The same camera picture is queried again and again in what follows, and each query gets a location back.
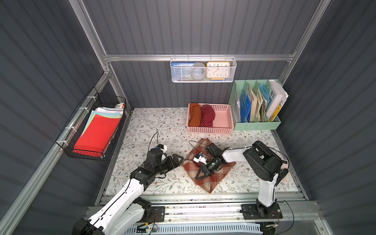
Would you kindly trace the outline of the red plaid skirt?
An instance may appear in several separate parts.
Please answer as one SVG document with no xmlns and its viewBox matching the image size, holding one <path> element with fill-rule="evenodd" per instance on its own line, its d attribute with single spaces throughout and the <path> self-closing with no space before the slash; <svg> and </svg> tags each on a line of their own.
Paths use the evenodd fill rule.
<svg viewBox="0 0 376 235">
<path fill-rule="evenodd" d="M 198 143 L 192 141 L 195 146 L 188 154 L 186 159 L 183 161 L 182 166 L 187 172 L 188 176 L 193 180 L 193 182 L 201 187 L 205 192 L 212 193 L 214 189 L 219 185 L 219 183 L 225 178 L 225 176 L 230 172 L 230 170 L 236 165 L 235 162 L 228 163 L 224 165 L 219 171 L 215 171 L 212 176 L 206 177 L 204 179 L 196 180 L 196 175 L 203 165 L 202 162 L 195 162 L 193 159 L 196 157 L 197 154 L 202 153 L 202 156 L 207 159 L 207 162 L 212 160 L 213 158 L 210 154 L 206 151 L 207 146 L 209 146 L 212 142 L 207 138 L 201 138 Z"/>
</svg>

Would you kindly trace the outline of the dark red polka-dot skirt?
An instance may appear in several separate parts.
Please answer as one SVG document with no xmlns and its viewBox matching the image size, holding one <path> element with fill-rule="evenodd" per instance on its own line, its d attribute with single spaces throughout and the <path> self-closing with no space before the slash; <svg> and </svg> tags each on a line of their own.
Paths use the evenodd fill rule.
<svg viewBox="0 0 376 235">
<path fill-rule="evenodd" d="M 200 127 L 212 128 L 215 119 L 215 111 L 212 106 L 205 104 L 201 107 Z"/>
</svg>

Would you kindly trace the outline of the rust orange skirt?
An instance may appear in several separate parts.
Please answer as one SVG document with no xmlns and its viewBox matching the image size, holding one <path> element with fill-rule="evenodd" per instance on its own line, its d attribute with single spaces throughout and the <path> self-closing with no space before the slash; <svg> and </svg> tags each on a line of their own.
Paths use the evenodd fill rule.
<svg viewBox="0 0 376 235">
<path fill-rule="evenodd" d="M 201 125 L 201 118 L 202 118 L 202 111 L 201 105 L 198 103 L 190 103 L 190 119 L 189 119 L 189 127 L 200 127 Z"/>
</svg>

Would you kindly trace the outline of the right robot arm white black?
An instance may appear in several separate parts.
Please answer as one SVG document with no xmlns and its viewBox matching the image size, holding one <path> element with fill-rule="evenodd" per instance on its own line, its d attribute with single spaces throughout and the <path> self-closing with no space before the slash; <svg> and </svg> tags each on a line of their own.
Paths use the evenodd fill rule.
<svg viewBox="0 0 376 235">
<path fill-rule="evenodd" d="M 289 169 L 283 168 L 284 161 L 274 151 L 261 141 L 256 141 L 251 146 L 226 149 L 220 149 L 212 143 L 207 146 L 206 151 L 212 160 L 200 167 L 196 180 L 214 175 L 215 171 L 226 164 L 247 162 L 259 178 L 257 209 L 265 214 L 276 211 L 275 191 L 289 173 Z"/>
</svg>

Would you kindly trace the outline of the grey tape roll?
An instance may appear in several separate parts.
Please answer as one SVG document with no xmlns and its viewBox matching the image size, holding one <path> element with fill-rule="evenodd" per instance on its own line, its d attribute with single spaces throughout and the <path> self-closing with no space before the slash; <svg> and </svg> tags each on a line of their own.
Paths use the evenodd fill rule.
<svg viewBox="0 0 376 235">
<path fill-rule="evenodd" d="M 201 62 L 196 62 L 191 68 L 191 76 L 194 80 L 203 80 L 206 78 L 206 66 Z"/>
</svg>

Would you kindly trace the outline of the pink plastic basket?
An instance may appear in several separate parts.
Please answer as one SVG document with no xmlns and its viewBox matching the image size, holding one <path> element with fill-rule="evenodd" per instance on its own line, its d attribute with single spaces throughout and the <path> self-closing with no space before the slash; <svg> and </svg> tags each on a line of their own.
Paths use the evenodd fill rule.
<svg viewBox="0 0 376 235">
<path fill-rule="evenodd" d="M 231 106 L 228 104 L 207 104 L 199 103 L 201 107 L 208 105 L 213 108 L 215 117 L 213 119 L 212 127 L 195 127 L 190 126 L 192 119 L 191 106 L 192 103 L 188 105 L 187 121 L 186 127 L 189 133 L 195 134 L 230 134 L 234 130 L 233 115 L 231 112 Z"/>
</svg>

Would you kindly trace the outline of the floral table mat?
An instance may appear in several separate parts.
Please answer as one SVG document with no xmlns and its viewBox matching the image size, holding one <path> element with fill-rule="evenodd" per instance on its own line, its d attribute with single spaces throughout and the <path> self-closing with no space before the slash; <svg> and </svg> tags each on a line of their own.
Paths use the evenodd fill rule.
<svg viewBox="0 0 376 235">
<path fill-rule="evenodd" d="M 186 108 L 136 108 L 126 130 L 113 172 L 106 187 L 106 195 L 117 194 L 127 185 L 131 172 L 146 159 L 149 148 L 158 144 L 167 146 L 168 155 L 174 153 L 187 158 L 193 146 L 207 138 L 220 148 L 249 146 L 261 141 L 279 152 L 276 140 L 269 130 L 233 131 L 229 135 L 190 134 L 186 127 Z M 235 163 L 213 190 L 199 186 L 189 177 L 183 166 L 157 178 L 144 192 L 157 194 L 221 194 L 258 193 L 259 179 L 245 162 Z"/>
</svg>

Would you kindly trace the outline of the blue folders in organizer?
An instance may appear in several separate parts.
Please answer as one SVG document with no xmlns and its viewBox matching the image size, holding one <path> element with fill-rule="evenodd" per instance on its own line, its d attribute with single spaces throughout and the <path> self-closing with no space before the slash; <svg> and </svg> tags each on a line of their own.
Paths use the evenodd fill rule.
<svg viewBox="0 0 376 235">
<path fill-rule="evenodd" d="M 249 122 L 252 102 L 248 95 L 248 89 L 242 89 L 240 93 L 240 122 Z"/>
</svg>

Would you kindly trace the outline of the red paper stack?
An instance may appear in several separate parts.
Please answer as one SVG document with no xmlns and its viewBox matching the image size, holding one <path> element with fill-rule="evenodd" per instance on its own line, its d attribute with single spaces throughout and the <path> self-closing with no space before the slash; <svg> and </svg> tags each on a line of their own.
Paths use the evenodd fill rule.
<svg viewBox="0 0 376 235">
<path fill-rule="evenodd" d="M 94 114 L 88 122 L 88 127 L 77 140 L 73 151 L 84 155 L 101 156 L 120 120 L 120 115 L 107 117 L 104 114 Z"/>
</svg>

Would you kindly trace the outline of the mint green file organizer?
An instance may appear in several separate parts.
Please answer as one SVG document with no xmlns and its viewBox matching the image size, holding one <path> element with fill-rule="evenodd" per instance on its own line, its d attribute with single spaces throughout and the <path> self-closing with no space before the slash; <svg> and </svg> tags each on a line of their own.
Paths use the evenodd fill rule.
<svg viewBox="0 0 376 235">
<path fill-rule="evenodd" d="M 270 85 L 266 85 L 268 80 L 235 80 L 233 83 L 233 87 L 231 89 L 231 94 L 229 98 L 229 105 L 231 106 L 231 112 L 233 115 L 233 123 L 234 123 L 234 131 L 254 131 L 254 130 L 277 130 L 277 128 L 281 125 L 281 120 L 278 116 L 270 122 L 236 122 L 235 119 L 235 104 L 237 96 L 240 96 L 242 90 L 247 86 L 250 85 L 251 87 L 255 87 L 256 84 L 265 84 L 265 86 L 269 89 Z"/>
</svg>

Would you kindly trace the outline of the small orange white card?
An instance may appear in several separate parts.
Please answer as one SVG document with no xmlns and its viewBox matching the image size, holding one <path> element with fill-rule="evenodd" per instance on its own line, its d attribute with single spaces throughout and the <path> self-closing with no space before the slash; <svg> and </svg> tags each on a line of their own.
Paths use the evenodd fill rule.
<svg viewBox="0 0 376 235">
<path fill-rule="evenodd" d="M 280 175 L 283 176 L 283 179 L 281 180 L 284 183 L 289 183 L 291 181 L 291 174 L 289 169 L 289 164 L 287 162 L 284 162 L 281 166 Z"/>
</svg>

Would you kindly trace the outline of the white book in organizer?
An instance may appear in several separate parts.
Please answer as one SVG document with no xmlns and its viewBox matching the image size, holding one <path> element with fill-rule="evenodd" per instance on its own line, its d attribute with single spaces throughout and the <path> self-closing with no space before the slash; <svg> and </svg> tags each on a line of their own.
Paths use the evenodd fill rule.
<svg viewBox="0 0 376 235">
<path fill-rule="evenodd" d="M 266 117 L 273 121 L 289 97 L 288 93 L 277 80 L 268 80 L 270 84 L 270 102 L 267 105 Z"/>
</svg>

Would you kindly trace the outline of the yellow alarm clock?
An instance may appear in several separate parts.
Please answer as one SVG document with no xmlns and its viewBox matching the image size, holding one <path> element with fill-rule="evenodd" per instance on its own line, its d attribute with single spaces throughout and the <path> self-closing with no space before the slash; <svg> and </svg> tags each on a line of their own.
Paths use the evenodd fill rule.
<svg viewBox="0 0 376 235">
<path fill-rule="evenodd" d="M 224 80 L 230 77 L 231 63 L 228 61 L 210 61 L 206 68 L 206 76 L 211 80 Z"/>
</svg>

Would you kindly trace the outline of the blue box in basket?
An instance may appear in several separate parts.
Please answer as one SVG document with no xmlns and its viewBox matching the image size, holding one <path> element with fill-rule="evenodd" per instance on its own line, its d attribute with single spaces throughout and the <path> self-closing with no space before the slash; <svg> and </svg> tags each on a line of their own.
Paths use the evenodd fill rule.
<svg viewBox="0 0 376 235">
<path fill-rule="evenodd" d="M 183 82 L 192 80 L 193 65 L 194 62 L 171 62 L 171 80 L 173 82 Z"/>
</svg>

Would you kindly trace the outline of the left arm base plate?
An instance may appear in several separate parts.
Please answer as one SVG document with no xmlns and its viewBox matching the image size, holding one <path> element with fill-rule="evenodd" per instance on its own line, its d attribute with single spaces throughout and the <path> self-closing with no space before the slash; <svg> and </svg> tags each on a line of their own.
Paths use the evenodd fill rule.
<svg viewBox="0 0 376 235">
<path fill-rule="evenodd" d="M 156 222 L 164 222 L 165 220 L 165 207 L 158 206 L 158 207 L 150 207 L 144 211 L 144 215 L 140 222 L 143 223 L 156 223 Z"/>
</svg>

